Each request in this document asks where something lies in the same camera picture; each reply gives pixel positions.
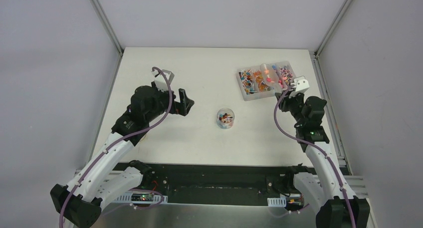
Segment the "candies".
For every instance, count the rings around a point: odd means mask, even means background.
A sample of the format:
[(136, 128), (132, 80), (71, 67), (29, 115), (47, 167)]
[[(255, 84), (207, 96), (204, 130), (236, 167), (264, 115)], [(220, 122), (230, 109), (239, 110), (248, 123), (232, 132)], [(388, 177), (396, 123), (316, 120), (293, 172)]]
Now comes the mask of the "candies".
[(217, 114), (217, 124), (222, 129), (229, 129), (233, 126), (234, 123), (234, 114), (230, 112), (218, 112)]
[(277, 74), (273, 72), (273, 70), (264, 75), (264, 81), (268, 86), (271, 87), (280, 86), (280, 79)]

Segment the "clear plastic round jar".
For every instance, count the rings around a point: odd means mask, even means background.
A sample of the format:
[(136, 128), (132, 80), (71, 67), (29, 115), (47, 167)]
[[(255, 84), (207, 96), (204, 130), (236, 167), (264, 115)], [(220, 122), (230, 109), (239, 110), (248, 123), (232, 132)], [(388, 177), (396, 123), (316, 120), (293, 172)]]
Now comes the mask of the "clear plastic round jar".
[(222, 108), (216, 114), (216, 123), (222, 129), (230, 129), (234, 124), (235, 115), (229, 108)]

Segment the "clear plastic scoop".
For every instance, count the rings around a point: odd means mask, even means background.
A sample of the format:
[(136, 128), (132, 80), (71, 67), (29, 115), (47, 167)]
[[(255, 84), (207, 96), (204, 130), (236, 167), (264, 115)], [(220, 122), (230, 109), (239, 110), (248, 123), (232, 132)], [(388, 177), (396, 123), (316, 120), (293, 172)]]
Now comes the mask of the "clear plastic scoop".
[(287, 90), (293, 81), (294, 72), (288, 61), (263, 63), (259, 68), (265, 84), (277, 93)]

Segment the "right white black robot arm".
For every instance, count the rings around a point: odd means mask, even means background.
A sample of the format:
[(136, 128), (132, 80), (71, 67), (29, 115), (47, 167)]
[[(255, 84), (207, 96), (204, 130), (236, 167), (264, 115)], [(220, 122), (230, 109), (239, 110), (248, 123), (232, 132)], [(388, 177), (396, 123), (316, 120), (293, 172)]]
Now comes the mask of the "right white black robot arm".
[(293, 91), (276, 93), (274, 114), (278, 110), (289, 112), (295, 119), (295, 136), (276, 127), (288, 138), (297, 141), (312, 162), (319, 181), (306, 171), (298, 171), (283, 179), (286, 191), (299, 191), (315, 213), (318, 228), (365, 228), (370, 216), (370, 205), (359, 198), (348, 184), (331, 152), (329, 138), (321, 125), (327, 101)]

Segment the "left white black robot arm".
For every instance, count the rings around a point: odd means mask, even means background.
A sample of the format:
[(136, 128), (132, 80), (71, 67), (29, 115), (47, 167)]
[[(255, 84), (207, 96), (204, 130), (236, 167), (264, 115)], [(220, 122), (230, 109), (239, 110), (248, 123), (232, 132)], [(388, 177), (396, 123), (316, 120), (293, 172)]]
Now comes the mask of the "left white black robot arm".
[(126, 111), (116, 120), (101, 150), (65, 186), (56, 184), (50, 195), (59, 213), (59, 227), (69, 221), (78, 228), (91, 227), (102, 211), (119, 196), (137, 187), (147, 190), (152, 184), (149, 167), (140, 161), (121, 175), (105, 181), (119, 161), (158, 124), (151, 122), (168, 114), (186, 116), (194, 105), (186, 91), (179, 89), (180, 101), (171, 90), (160, 90), (152, 84), (138, 87)]

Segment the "candies inside jar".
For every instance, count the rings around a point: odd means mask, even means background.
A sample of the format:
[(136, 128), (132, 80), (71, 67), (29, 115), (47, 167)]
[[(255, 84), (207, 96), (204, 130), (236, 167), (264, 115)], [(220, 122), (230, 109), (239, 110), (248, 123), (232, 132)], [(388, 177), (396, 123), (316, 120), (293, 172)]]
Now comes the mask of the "candies inside jar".
[(218, 112), (217, 114), (217, 124), (222, 129), (229, 129), (233, 126), (234, 123), (234, 114), (230, 112)]

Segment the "clear divided candy box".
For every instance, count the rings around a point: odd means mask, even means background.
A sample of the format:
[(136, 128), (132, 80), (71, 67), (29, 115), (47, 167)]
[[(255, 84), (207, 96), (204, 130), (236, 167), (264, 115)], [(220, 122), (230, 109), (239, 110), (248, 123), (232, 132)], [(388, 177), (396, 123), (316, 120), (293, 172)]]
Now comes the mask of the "clear divided candy box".
[(274, 93), (276, 93), (273, 88), (265, 84), (259, 66), (241, 68), (235, 73), (244, 101), (268, 98), (274, 96)]

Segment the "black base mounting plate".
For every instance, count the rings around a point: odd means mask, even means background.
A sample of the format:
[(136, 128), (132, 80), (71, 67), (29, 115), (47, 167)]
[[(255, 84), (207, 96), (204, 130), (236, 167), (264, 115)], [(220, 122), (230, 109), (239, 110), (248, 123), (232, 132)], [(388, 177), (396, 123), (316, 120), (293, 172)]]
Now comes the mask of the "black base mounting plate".
[(266, 206), (268, 198), (300, 198), (294, 188), (297, 166), (223, 166), (147, 163), (150, 170), (140, 189), (154, 190), (173, 204)]

